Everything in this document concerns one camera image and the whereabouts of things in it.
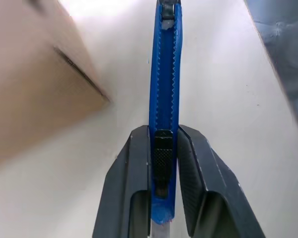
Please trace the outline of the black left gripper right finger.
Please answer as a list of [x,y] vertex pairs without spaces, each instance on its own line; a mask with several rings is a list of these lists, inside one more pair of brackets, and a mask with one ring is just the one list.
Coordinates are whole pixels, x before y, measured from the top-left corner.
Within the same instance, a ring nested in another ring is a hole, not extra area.
[[181,125],[177,154],[189,237],[265,236],[235,174],[203,134]]

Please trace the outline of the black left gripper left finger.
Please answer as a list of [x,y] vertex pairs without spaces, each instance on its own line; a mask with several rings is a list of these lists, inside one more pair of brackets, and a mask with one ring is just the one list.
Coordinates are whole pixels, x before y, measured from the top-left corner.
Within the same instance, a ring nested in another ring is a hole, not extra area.
[[148,126],[134,129],[106,174],[92,236],[147,238],[151,181]]

